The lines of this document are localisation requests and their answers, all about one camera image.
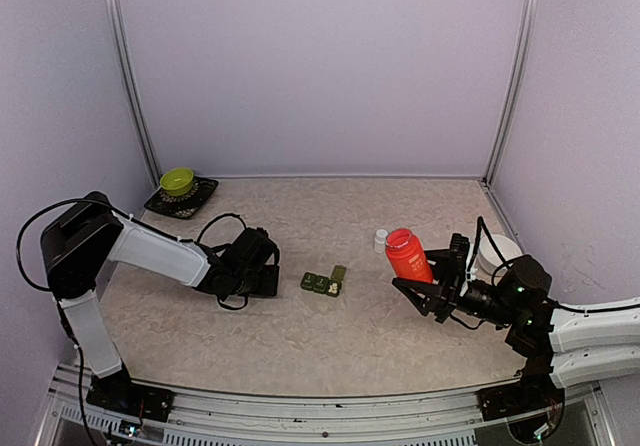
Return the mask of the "red pill bottle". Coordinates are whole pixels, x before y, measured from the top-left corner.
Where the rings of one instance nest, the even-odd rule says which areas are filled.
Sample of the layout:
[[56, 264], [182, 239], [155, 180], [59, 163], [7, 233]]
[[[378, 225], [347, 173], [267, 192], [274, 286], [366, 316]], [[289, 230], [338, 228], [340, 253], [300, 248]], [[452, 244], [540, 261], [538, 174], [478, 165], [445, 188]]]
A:
[[386, 256], [402, 279], [433, 282], [433, 273], [418, 237], [408, 228], [398, 228], [389, 233], [385, 244]]

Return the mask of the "green pill organizer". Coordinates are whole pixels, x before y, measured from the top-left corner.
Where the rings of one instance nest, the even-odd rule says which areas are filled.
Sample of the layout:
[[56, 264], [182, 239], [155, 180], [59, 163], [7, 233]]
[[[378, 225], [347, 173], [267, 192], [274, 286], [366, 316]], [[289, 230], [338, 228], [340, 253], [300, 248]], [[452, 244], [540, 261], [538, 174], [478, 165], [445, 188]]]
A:
[[[336, 298], [342, 291], [343, 281], [345, 279], [347, 268], [343, 265], [335, 265], [332, 273], [329, 276], [319, 275], [311, 272], [305, 272], [301, 281], [300, 287], [306, 291], [312, 291], [317, 294], [326, 295]], [[327, 294], [327, 290], [331, 283], [340, 284], [340, 292], [337, 296]]]

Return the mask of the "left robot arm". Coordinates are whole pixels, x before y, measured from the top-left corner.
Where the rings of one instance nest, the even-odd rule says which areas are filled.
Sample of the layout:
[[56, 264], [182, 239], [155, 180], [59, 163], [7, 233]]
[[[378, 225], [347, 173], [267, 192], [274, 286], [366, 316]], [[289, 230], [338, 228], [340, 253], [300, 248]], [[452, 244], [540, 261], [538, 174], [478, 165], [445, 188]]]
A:
[[105, 326], [95, 289], [107, 262], [123, 263], [169, 278], [195, 291], [227, 299], [274, 298], [280, 251], [262, 228], [245, 226], [231, 243], [207, 246], [145, 224], [94, 191], [62, 201], [65, 212], [40, 236], [46, 283], [63, 326], [102, 396], [121, 411], [140, 400], [123, 359]]

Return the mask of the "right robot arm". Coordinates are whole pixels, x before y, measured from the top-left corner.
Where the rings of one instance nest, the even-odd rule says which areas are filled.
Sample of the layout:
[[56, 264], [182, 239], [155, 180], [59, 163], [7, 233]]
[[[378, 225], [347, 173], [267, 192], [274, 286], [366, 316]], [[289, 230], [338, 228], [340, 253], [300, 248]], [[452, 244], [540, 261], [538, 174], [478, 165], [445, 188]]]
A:
[[549, 297], [551, 277], [529, 255], [503, 263], [505, 274], [489, 282], [473, 276], [460, 249], [434, 255], [434, 282], [396, 277], [393, 286], [438, 323], [464, 313], [506, 330], [506, 344], [526, 360], [511, 389], [518, 408], [535, 408], [551, 384], [566, 389], [638, 373], [638, 299], [564, 305]]

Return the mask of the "white bowl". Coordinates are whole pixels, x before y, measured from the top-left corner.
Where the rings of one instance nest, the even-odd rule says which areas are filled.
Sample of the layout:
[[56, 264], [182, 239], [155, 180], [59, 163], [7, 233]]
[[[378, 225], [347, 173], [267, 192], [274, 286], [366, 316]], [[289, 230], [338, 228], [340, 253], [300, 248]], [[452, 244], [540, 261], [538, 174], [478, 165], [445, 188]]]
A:
[[505, 260], [522, 255], [516, 242], [503, 235], [494, 235], [492, 239], [484, 235], [479, 243], [475, 266], [488, 274], [492, 274]]

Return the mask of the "small white pill bottle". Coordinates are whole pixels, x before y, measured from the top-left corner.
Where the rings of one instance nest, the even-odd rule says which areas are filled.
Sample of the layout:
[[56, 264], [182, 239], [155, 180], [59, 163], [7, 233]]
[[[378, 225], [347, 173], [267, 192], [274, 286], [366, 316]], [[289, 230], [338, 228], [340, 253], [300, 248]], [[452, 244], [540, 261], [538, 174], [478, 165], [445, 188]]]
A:
[[382, 254], [385, 251], [387, 237], [388, 237], [388, 231], [385, 229], [378, 229], [375, 232], [373, 250], [377, 254]]

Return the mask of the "black square tray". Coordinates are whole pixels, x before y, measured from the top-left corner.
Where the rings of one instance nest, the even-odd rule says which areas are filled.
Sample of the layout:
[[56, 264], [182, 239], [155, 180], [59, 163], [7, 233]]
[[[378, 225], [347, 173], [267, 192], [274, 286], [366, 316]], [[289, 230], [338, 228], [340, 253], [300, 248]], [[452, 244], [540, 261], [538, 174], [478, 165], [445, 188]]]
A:
[[219, 181], [196, 176], [192, 189], [182, 196], [171, 196], [159, 188], [144, 204], [156, 214], [174, 219], [192, 218], [211, 198]]

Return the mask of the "lime green bowl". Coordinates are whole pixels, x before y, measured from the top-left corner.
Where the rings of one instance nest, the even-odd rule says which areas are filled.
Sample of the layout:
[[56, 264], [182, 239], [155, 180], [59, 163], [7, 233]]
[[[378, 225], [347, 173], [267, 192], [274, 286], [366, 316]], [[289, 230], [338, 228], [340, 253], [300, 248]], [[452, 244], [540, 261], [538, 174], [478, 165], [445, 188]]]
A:
[[189, 168], [175, 168], [167, 171], [160, 179], [161, 189], [171, 197], [180, 197], [193, 189], [195, 174]]

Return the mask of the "front aluminium rail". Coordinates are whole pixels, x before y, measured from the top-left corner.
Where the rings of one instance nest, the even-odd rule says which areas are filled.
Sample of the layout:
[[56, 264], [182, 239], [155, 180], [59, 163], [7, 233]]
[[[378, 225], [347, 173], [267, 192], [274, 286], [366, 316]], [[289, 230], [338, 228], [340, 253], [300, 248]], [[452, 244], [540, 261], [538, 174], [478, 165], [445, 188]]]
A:
[[564, 401], [512, 417], [486, 419], [475, 387], [386, 396], [278, 397], [172, 387], [166, 421], [137, 420], [81, 406], [90, 375], [57, 367], [34, 445], [617, 445], [596, 385]]

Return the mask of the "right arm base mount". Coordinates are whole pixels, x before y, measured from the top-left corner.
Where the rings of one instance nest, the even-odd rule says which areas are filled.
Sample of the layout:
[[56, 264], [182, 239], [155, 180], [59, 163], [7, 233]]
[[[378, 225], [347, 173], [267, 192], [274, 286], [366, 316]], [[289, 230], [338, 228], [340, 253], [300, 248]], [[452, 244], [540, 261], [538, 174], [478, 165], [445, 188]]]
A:
[[485, 422], [517, 416], [560, 404], [565, 391], [554, 385], [510, 383], [482, 388], [477, 393]]

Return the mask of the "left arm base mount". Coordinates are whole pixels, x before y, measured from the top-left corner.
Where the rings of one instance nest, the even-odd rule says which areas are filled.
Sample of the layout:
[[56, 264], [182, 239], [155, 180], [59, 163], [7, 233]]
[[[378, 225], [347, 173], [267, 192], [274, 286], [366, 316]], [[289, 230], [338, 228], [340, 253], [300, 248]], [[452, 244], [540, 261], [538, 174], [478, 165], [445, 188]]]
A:
[[94, 385], [86, 395], [91, 406], [161, 423], [168, 421], [173, 399], [174, 393], [168, 389], [137, 383], [107, 389]]

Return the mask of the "right aluminium frame post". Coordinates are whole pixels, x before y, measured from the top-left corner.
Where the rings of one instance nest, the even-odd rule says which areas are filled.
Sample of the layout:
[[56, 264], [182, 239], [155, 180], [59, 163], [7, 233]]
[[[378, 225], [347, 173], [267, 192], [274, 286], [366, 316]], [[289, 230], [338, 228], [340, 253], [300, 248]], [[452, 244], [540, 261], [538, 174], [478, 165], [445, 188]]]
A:
[[524, 77], [529, 45], [534, 30], [536, 10], [539, 0], [524, 0], [520, 18], [516, 49], [509, 76], [507, 91], [500, 114], [498, 130], [491, 149], [483, 182], [491, 189], [496, 180], [498, 169], [506, 149], [508, 135], [515, 114], [518, 96]]

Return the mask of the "aluminium frame post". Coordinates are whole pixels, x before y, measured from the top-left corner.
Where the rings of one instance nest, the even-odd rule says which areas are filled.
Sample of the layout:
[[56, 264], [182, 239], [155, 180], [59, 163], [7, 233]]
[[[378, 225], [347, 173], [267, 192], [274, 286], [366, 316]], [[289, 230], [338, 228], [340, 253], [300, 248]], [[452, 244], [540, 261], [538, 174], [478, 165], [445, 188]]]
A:
[[149, 180], [154, 187], [158, 187], [161, 177], [161, 168], [159, 167], [158, 158], [144, 117], [142, 103], [135, 80], [133, 64], [127, 44], [124, 16], [120, 0], [105, 0], [105, 4], [111, 24], [117, 63], [131, 112], [135, 135], [142, 152], [143, 162]]
[[516, 49], [509, 76], [507, 91], [500, 114], [498, 130], [491, 149], [483, 182], [491, 189], [496, 180], [498, 169], [506, 149], [508, 135], [515, 114], [518, 96], [524, 77], [529, 45], [534, 30], [536, 10], [539, 0], [524, 0], [520, 18]]

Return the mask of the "left aluminium frame post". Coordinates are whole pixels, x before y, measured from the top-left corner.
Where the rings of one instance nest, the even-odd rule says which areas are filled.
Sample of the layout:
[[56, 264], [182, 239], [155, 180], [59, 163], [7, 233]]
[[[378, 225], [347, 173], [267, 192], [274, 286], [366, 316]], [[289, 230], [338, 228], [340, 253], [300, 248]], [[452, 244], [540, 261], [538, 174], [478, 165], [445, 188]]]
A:
[[117, 63], [131, 112], [135, 135], [142, 152], [143, 162], [149, 180], [154, 187], [158, 187], [161, 177], [161, 168], [159, 167], [158, 158], [144, 117], [142, 103], [135, 80], [133, 64], [127, 44], [124, 16], [120, 0], [105, 0], [105, 4], [111, 24]]

